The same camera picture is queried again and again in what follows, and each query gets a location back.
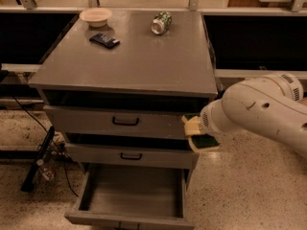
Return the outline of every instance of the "cabinet top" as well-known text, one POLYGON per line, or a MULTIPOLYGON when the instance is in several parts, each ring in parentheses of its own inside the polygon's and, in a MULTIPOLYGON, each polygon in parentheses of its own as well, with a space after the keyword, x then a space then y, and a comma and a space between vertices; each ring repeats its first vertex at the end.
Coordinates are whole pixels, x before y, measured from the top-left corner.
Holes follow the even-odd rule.
POLYGON ((214 97, 217 94, 200 12, 171 11, 168 32, 151 30, 158 11, 112 10, 107 25, 78 20, 30 81, 38 89, 214 97), (120 40, 91 43, 97 33, 120 40))

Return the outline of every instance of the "black device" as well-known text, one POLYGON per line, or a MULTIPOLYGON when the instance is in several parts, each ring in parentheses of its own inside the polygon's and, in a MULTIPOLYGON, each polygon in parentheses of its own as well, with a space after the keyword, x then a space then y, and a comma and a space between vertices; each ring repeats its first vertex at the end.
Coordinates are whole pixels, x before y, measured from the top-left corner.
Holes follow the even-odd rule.
POLYGON ((119 44, 119 40, 111 38, 106 34, 98 33, 89 38, 89 41, 97 43, 99 45, 103 45, 108 49, 113 48, 117 44, 119 44))

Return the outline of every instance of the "floor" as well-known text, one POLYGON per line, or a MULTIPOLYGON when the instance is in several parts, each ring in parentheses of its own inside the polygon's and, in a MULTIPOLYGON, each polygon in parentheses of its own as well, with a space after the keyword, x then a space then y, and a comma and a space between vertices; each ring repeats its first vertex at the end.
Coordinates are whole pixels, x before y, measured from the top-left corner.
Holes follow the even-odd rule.
MULTIPOLYGON (((46 128, 50 126, 43 111, 31 113, 46 128)), ((0 123, 1 150, 36 150, 45 137, 45 131, 23 110, 0 111, 0 123)), ((186 192, 186 219, 195 230, 305 230, 307 159, 247 131, 217 139, 220 149, 201 155, 186 192)), ((0 159, 1 229, 101 229, 73 225, 64 217, 76 197, 67 186, 60 161, 51 160, 57 171, 54 181, 37 174, 35 189, 21 192, 32 162, 0 159)), ((72 162, 66 169, 78 192, 83 172, 72 162)))

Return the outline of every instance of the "gray cabinet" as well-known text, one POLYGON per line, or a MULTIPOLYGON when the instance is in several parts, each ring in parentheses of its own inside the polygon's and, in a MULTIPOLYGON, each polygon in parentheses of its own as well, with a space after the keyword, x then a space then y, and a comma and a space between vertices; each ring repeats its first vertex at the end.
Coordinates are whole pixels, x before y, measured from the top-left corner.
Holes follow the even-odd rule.
POLYGON ((198 155, 181 117, 217 95, 199 12, 172 11, 163 36, 157 11, 114 10, 108 25, 77 21, 32 78, 72 159, 88 165, 66 217, 117 229, 193 229, 184 195, 198 155), (97 32, 121 41, 91 44, 97 32))

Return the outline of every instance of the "closed drawer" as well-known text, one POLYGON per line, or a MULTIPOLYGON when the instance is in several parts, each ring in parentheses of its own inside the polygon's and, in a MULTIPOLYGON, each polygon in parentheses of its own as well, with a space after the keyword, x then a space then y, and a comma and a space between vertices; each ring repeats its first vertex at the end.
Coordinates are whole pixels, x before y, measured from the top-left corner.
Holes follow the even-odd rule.
POLYGON ((67 143, 71 158, 82 163, 132 165, 193 170, 199 156, 190 150, 146 149, 67 143))
POLYGON ((177 113, 45 106, 58 131, 87 134, 185 139, 177 113))
POLYGON ((183 170, 91 165, 74 209, 74 224, 131 230, 191 230, 184 219, 183 170))

